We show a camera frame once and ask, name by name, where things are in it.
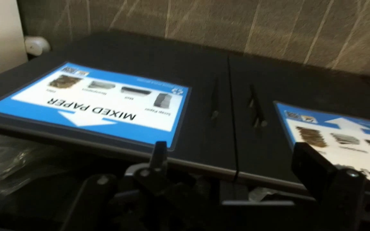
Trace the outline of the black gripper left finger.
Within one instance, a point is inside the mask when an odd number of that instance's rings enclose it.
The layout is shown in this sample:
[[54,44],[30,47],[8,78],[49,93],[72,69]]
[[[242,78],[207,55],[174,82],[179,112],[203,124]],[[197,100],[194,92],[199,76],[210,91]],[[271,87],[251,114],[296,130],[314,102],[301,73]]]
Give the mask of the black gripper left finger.
[[[148,177],[153,173],[164,173],[166,162],[167,142],[157,141],[149,161],[130,165],[125,170],[124,178],[134,180],[137,175]],[[95,231],[116,189],[117,178],[115,174],[93,174],[88,177],[74,198],[61,231]]]

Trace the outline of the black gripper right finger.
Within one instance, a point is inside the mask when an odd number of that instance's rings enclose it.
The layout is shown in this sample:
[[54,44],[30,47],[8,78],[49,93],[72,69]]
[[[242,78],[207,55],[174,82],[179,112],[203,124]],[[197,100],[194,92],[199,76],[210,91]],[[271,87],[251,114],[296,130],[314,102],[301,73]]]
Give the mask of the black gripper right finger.
[[316,200],[315,231],[370,231],[370,179],[361,170],[334,165],[297,142],[292,171]]

